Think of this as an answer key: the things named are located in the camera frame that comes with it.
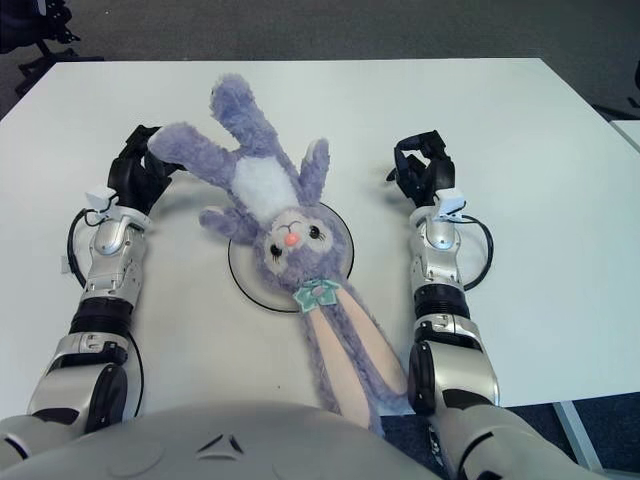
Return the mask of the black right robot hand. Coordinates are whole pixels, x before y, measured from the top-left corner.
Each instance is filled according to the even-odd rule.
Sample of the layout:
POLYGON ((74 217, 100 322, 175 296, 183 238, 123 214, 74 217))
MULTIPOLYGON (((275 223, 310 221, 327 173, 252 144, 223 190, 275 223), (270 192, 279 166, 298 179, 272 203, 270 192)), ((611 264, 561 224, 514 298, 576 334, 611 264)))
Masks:
POLYGON ((395 167, 386 177, 416 207, 434 206, 435 193, 455 186, 455 165, 437 130, 400 140, 393 150, 395 167))

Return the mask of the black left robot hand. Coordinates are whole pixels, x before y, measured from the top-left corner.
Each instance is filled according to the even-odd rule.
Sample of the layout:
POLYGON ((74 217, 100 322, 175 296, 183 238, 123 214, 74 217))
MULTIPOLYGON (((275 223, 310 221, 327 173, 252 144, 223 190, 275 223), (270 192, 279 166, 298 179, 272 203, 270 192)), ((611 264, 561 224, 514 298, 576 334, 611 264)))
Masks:
POLYGON ((150 152, 148 141, 158 130, 159 127, 136 127, 113 160, 107 182, 116 192, 119 206, 145 215, 170 185, 171 175, 177 170, 185 171, 183 166, 165 163, 150 152))

